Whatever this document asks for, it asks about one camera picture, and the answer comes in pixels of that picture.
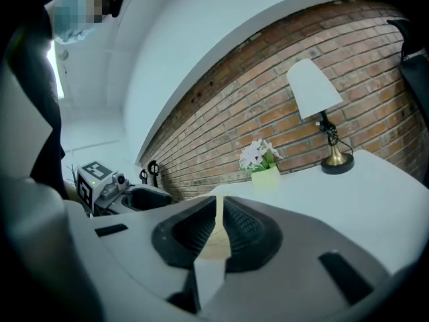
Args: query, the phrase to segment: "black slot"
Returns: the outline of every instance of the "black slot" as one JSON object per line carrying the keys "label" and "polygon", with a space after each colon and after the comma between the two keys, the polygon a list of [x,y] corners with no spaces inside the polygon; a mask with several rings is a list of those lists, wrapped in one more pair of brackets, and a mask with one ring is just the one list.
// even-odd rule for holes
{"label": "black slot", "polygon": [[319,260],[351,305],[373,292],[371,285],[339,253],[325,253]]}
{"label": "black slot", "polygon": [[111,235],[113,233],[119,233],[120,231],[127,230],[127,229],[128,227],[126,225],[115,224],[115,225],[111,225],[110,227],[95,229],[95,232],[99,237],[103,237],[103,236]]}

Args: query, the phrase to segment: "brass lamp base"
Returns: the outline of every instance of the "brass lamp base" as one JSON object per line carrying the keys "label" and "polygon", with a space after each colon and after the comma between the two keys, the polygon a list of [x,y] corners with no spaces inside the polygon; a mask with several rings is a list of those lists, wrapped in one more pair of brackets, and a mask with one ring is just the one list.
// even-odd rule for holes
{"label": "brass lamp base", "polygon": [[330,156],[324,158],[320,165],[327,174],[342,174],[353,168],[355,159],[351,154],[340,152],[335,145],[330,147]]}

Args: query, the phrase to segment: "brick wall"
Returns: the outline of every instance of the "brick wall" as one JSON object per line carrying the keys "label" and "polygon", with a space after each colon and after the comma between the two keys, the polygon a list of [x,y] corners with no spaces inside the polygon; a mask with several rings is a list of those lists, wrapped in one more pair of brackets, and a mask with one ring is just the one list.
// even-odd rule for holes
{"label": "brick wall", "polygon": [[342,140],[421,180],[428,130],[397,69],[402,37],[386,24],[399,16],[386,1],[343,0],[271,24],[186,93],[154,136],[142,166],[157,160],[160,186],[186,199],[249,180],[237,160],[258,138],[285,157],[278,162],[283,173],[318,164],[328,155],[326,136],[315,117],[300,119],[286,79],[293,63],[311,58],[344,100],[328,111]]}

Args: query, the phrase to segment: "lamp cord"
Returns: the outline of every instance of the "lamp cord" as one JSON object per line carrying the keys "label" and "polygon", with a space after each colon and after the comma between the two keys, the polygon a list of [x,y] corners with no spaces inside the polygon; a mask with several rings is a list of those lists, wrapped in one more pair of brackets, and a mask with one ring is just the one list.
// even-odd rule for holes
{"label": "lamp cord", "polygon": [[353,156],[353,148],[352,147],[350,147],[347,143],[344,143],[343,141],[341,141],[340,139],[339,139],[339,142],[341,142],[342,144],[344,144],[345,146],[348,146],[349,148],[350,148],[350,150],[351,150],[351,156]]}

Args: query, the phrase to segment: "white lampshade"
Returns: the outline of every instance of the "white lampshade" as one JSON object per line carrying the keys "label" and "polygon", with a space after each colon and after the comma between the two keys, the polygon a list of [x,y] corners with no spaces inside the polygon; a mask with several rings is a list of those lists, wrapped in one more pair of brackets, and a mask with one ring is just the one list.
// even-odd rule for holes
{"label": "white lampshade", "polygon": [[295,63],[286,76],[300,110],[301,119],[315,115],[343,101],[334,85],[309,59]]}

